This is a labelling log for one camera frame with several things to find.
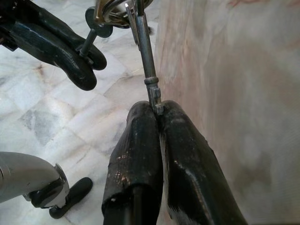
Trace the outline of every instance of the pink marble wall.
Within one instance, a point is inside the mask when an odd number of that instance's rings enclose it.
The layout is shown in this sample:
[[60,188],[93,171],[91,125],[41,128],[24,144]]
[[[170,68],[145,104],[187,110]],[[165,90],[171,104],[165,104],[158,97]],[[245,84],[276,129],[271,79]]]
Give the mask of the pink marble wall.
[[250,224],[300,223],[300,1],[162,0],[155,63]]

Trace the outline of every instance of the marble floor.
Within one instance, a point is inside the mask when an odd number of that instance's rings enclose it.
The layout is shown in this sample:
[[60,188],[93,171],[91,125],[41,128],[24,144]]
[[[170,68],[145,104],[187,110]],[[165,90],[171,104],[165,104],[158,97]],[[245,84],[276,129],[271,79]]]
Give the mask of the marble floor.
[[[85,10],[94,0],[35,0],[87,37]],[[159,0],[146,9],[149,26],[158,26]],[[154,49],[156,35],[151,36]],[[20,196],[0,204],[0,224],[102,224],[101,203],[109,156],[122,134],[133,103],[147,100],[143,66],[131,30],[114,29],[95,41],[107,59],[95,71],[94,90],[77,88],[54,66],[17,49],[0,47],[0,151],[31,154],[58,163],[69,184],[88,176],[92,191],[63,218],[36,209]],[[157,224],[165,224],[160,218]]]

